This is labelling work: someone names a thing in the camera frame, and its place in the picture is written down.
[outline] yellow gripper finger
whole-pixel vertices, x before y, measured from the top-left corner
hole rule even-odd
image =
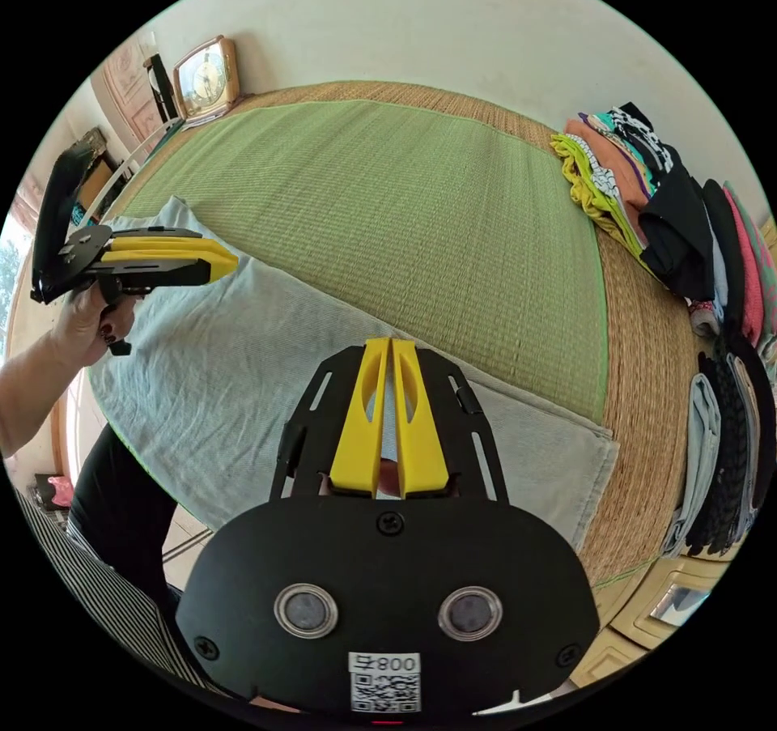
[[[389,338],[367,340],[338,449],[329,472],[329,480],[334,488],[373,498],[377,492],[380,470],[390,343]],[[372,394],[375,394],[375,406],[370,420],[367,409]]]
[[[404,499],[412,494],[443,491],[448,485],[448,467],[415,343],[394,339],[392,349],[400,496]]]

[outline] tree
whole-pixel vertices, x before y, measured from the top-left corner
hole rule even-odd
[[[2,330],[0,346],[2,348],[5,347],[8,314],[11,311],[11,302],[14,299],[16,288],[16,277],[19,275],[21,263],[21,254],[10,240],[0,244],[0,329]]]

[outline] qr code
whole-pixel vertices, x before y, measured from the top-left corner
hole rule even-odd
[[[420,674],[352,674],[351,707],[356,712],[420,712]]]

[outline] striped shirt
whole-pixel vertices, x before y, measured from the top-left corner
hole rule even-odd
[[[178,648],[157,605],[107,564],[77,530],[65,534],[22,494],[16,499],[62,582],[92,619],[125,650],[186,682],[226,695],[203,680]]]

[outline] drawer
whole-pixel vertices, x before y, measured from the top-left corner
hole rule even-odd
[[[582,688],[609,677],[647,654],[647,650],[630,642],[625,636],[611,628],[604,628],[572,672],[570,680]]]
[[[593,590],[593,598],[597,603],[599,613],[599,628],[609,625],[609,622],[623,609],[631,594],[639,587],[643,578],[650,571],[651,565],[638,569],[634,574]]]
[[[687,556],[658,559],[610,625],[653,649],[698,609],[727,566]]]

